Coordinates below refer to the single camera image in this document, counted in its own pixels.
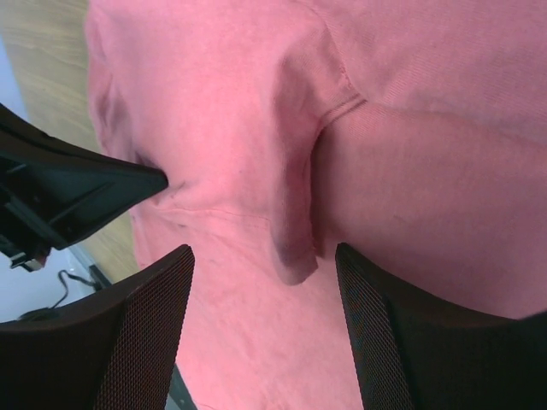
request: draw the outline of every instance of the wooden table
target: wooden table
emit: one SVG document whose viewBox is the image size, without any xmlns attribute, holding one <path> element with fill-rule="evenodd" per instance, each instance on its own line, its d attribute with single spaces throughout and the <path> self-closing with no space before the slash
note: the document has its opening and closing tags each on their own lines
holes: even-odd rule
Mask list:
<svg viewBox="0 0 547 410">
<path fill-rule="evenodd" d="M 97 151 L 87 114 L 86 8 L 86 0 L 0 0 L 0 34 L 30 121 L 52 137 Z M 83 245 L 113 281 L 138 270 L 127 215 Z"/>
</svg>

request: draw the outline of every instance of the black plastic part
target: black plastic part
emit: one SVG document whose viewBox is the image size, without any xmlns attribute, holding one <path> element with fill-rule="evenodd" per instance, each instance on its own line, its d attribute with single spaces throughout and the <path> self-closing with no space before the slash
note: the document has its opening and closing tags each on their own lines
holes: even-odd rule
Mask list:
<svg viewBox="0 0 547 410">
<path fill-rule="evenodd" d="M 0 251 L 12 267 L 86 239 L 168 186 L 159 170 L 52 138 L 1 104 L 0 141 Z"/>
</svg>

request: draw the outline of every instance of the wire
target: wire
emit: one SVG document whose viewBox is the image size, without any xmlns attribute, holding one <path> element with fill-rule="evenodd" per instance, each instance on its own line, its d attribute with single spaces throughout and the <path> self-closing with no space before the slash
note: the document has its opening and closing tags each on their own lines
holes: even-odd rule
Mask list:
<svg viewBox="0 0 547 410">
<path fill-rule="evenodd" d="M 52 307 L 42 307 L 40 309 L 32 310 L 30 312 L 26 312 L 22 314 L 19 317 L 19 320 L 21 321 L 35 321 L 35 320 L 44 320 L 49 319 L 52 316 L 52 312 L 67 299 L 68 297 L 68 285 L 67 280 L 63 277 L 63 273 L 67 276 L 67 278 L 76 280 L 78 282 L 81 282 L 82 284 L 86 284 L 87 286 L 92 287 L 95 291 L 98 291 L 101 289 L 101 285 L 95 281 L 90 281 L 87 279 L 84 279 L 78 275 L 73 275 L 72 273 L 68 273 L 66 269 L 62 269 L 57 274 L 57 277 L 59 278 L 59 281 L 62 284 L 62 287 L 65 288 L 65 294 L 62 296 L 61 299 L 59 299 Z"/>
</svg>

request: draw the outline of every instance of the black object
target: black object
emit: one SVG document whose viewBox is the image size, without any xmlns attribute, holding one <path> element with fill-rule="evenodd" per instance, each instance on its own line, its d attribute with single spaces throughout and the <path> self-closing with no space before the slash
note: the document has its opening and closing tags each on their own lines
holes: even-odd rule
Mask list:
<svg viewBox="0 0 547 410">
<path fill-rule="evenodd" d="M 149 167 L 41 132 L 0 104 L 0 251 L 12 267 L 42 267 L 50 249 L 80 242 L 168 186 Z"/>
<path fill-rule="evenodd" d="M 193 267 L 182 246 L 54 319 L 0 324 L 0 408 L 163 410 Z"/>
<path fill-rule="evenodd" d="M 365 409 L 547 409 L 547 313 L 512 320 L 460 307 L 347 244 L 336 262 Z"/>
</svg>

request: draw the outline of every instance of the pink fabric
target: pink fabric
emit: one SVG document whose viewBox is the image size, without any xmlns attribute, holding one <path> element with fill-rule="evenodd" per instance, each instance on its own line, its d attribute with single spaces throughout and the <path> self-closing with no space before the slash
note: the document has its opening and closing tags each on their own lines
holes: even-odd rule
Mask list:
<svg viewBox="0 0 547 410">
<path fill-rule="evenodd" d="M 132 211 L 138 261 L 197 257 L 200 410 L 362 408 L 340 241 L 470 308 L 547 308 L 546 23 L 540 0 L 91 0 L 99 141 L 170 182 Z"/>
</svg>

